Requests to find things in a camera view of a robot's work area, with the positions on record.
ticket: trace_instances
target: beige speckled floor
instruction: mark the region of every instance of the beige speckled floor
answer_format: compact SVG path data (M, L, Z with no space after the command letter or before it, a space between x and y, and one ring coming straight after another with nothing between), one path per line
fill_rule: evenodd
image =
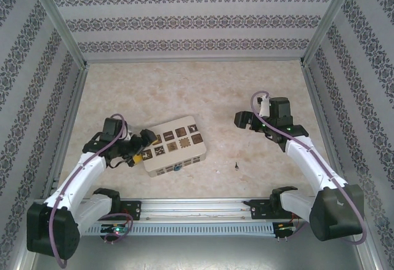
M277 145L233 124L235 113L249 111L251 95L263 89L290 99L294 122L306 128L326 158L297 61L91 65L61 182L111 114L123 114L140 129L192 115L207 146L205 161L154 178L142 164L121 165L107 169L91 191L104 187L134 198L262 197L293 185L311 194L301 171Z

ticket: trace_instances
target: white box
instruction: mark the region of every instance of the white box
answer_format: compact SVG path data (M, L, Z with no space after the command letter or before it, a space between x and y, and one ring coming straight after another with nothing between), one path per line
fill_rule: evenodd
M149 176L155 177L203 161L207 148L193 116L149 128L158 142L142 152Z

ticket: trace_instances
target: yellow part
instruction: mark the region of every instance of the yellow part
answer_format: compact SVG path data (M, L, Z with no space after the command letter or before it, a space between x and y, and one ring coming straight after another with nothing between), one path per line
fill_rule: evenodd
M134 164L138 164L139 162L142 161L142 155L140 154L140 155L133 156L133 161L134 161Z

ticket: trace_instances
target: white cable clip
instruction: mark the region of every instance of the white cable clip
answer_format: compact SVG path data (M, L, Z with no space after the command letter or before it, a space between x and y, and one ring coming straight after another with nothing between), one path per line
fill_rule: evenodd
M259 116L270 116L270 100L267 95L261 97Z

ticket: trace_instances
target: black bracket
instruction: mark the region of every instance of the black bracket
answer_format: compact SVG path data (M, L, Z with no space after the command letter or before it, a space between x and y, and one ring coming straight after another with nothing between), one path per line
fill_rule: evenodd
M291 219L292 213L282 208L280 200L280 194L290 190L297 190L297 188L293 186L276 188L272 190L270 199L252 199L244 201L244 204L251 207L253 220Z
M284 209L274 211L269 199L252 199L244 204L251 207L252 220L291 219L292 216Z
M141 202L140 201L121 201L119 213L128 213L133 217L133 221L139 221L141 216ZM113 216L105 218L105 221L126 221L125 216Z

